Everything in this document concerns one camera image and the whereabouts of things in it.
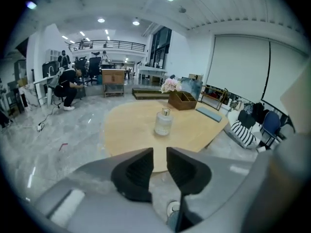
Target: balcony railing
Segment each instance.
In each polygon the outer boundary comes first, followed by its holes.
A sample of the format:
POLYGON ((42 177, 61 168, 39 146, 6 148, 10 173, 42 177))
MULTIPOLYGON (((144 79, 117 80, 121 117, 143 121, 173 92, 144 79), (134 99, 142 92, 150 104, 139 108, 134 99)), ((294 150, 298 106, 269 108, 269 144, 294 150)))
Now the balcony railing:
POLYGON ((129 42, 129 41, 108 41, 108 40, 94 40, 94 41, 83 41, 73 44, 68 44, 70 51, 77 51, 82 49, 125 49, 125 50, 135 50, 144 52, 144 44, 129 42))

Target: black and white striped cushion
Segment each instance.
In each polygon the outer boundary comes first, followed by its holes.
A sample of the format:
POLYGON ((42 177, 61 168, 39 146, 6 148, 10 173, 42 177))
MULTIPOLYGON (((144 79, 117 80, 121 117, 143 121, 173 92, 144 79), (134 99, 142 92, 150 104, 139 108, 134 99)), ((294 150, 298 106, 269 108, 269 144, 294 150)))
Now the black and white striped cushion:
POLYGON ((242 126, 240 121, 236 121, 232 127, 232 132, 245 144, 245 146, 249 146, 255 137, 253 134, 244 126, 242 126))

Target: glass bottle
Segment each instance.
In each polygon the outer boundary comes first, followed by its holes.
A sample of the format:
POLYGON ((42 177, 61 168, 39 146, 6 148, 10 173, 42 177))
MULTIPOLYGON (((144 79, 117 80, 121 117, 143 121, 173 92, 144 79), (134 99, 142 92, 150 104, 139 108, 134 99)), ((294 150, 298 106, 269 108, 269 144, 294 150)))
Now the glass bottle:
POLYGON ((156 114, 155 132, 159 135, 168 135, 171 131, 173 116, 169 108, 163 108, 156 114))

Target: desk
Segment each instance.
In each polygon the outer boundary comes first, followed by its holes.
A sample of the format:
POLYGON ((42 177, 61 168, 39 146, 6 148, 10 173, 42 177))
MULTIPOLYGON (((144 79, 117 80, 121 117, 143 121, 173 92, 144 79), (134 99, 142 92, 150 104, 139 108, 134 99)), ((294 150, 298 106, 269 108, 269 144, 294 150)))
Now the desk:
POLYGON ((138 77, 140 76, 140 83, 142 81, 142 75, 145 76, 155 76, 155 77, 159 77, 161 79, 164 79, 164 75, 165 75, 166 71, 160 68, 155 68, 155 67, 140 67, 138 69, 138 77))
POLYGON ((196 108, 205 107, 221 115, 218 123, 195 110, 178 111, 165 100, 138 101, 119 105, 110 111, 104 123, 102 137, 105 148, 112 156, 129 151, 154 148, 154 170, 167 170, 166 147, 178 147, 198 152, 208 145, 228 123, 219 111, 197 103, 196 108), (154 132, 156 114, 163 107, 171 109, 174 117, 171 133, 160 136, 154 132))

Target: roller blind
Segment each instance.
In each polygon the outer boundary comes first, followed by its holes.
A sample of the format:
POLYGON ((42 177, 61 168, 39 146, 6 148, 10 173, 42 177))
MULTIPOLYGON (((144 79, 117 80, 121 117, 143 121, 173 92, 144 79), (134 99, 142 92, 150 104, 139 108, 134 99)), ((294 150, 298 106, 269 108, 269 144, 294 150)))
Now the roller blind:
POLYGON ((270 73, 263 100, 287 114, 280 97, 298 78, 307 59, 303 53, 271 42, 270 73))
POLYGON ((217 36, 207 84, 259 102, 266 84, 269 42, 243 36, 217 36))

